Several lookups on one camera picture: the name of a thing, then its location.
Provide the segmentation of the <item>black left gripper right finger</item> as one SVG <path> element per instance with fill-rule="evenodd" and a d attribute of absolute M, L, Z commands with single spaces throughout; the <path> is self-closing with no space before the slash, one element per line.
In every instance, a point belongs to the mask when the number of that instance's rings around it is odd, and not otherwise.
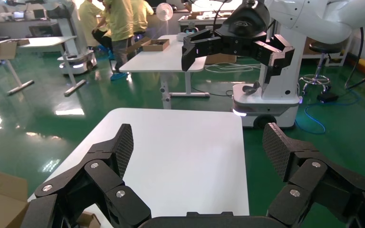
<path fill-rule="evenodd" d="M 365 228 L 365 176 L 332 162 L 312 143 L 286 136 L 275 123 L 265 125 L 262 145 L 286 184 L 268 217 L 298 228 L 317 203 L 348 228 Z"/>

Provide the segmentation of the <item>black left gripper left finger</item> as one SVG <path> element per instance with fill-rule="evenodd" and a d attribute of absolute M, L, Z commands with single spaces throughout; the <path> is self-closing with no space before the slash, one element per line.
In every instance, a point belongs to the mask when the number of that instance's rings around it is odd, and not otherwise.
<path fill-rule="evenodd" d="M 93 144 L 77 165 L 41 184 L 34 195 L 56 195 L 70 224 L 95 204 L 113 227 L 137 228 L 151 210 L 123 180 L 133 150 L 132 127 L 122 124 L 114 138 Z"/>

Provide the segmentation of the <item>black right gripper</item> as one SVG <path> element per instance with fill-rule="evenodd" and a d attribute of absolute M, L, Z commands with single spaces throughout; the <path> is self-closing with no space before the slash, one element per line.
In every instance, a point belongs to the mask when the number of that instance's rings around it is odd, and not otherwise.
<path fill-rule="evenodd" d="M 244 1 L 213 33 L 203 29 L 183 38 L 181 66 L 187 72 L 196 58 L 218 53 L 254 57 L 266 66 L 264 83 L 290 66 L 294 47 L 280 34 L 266 41 L 269 11 L 263 1 Z"/>

